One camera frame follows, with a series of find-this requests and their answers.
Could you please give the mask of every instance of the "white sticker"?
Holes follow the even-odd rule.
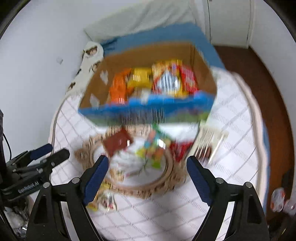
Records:
[[[105,83],[105,85],[108,84],[108,71],[102,71],[100,73],[100,77],[101,77],[101,80]]]
[[[93,94],[91,94],[91,97],[89,98],[89,103],[94,108],[98,108],[100,105],[100,101]]]

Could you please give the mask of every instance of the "white wall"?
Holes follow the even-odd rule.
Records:
[[[0,40],[0,109],[13,156],[47,143],[89,40],[83,27],[140,1],[32,0],[15,17]]]
[[[279,16],[263,0],[255,1],[255,21],[250,44],[281,92],[296,147],[296,43]]]

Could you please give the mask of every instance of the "white door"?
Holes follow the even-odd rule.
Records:
[[[251,19],[250,0],[207,1],[211,43],[247,47]]]

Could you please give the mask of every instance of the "black cable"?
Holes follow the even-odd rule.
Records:
[[[6,141],[7,146],[8,146],[8,149],[9,149],[9,153],[10,153],[9,160],[11,160],[11,149],[10,149],[10,145],[9,145],[9,143],[8,143],[8,141],[7,141],[6,136],[4,135],[4,133],[3,133],[3,137],[4,137],[5,141]]]

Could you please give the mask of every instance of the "blue gripper pad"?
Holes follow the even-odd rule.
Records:
[[[94,200],[96,193],[98,192],[100,185],[105,178],[105,175],[109,168],[109,160],[106,156],[103,156],[103,159],[99,162],[99,164],[97,164],[97,166],[96,163],[92,167],[95,168],[94,173],[90,177],[84,188],[84,205],[87,205],[89,202],[92,202]]]
[[[47,143],[44,146],[39,147],[36,150],[33,150],[30,154],[30,159],[37,160],[38,158],[46,155],[47,153],[50,153],[52,151],[53,147],[51,144]]]
[[[205,174],[209,174],[206,170],[210,173],[210,175],[208,176],[210,180],[206,180],[207,177],[205,176]],[[208,206],[210,206],[212,204],[213,186],[209,185],[208,181],[213,181],[212,179],[214,178],[214,176],[208,169],[202,167],[195,156],[188,157],[187,171],[193,181],[198,194],[200,195],[201,200],[207,203]]]

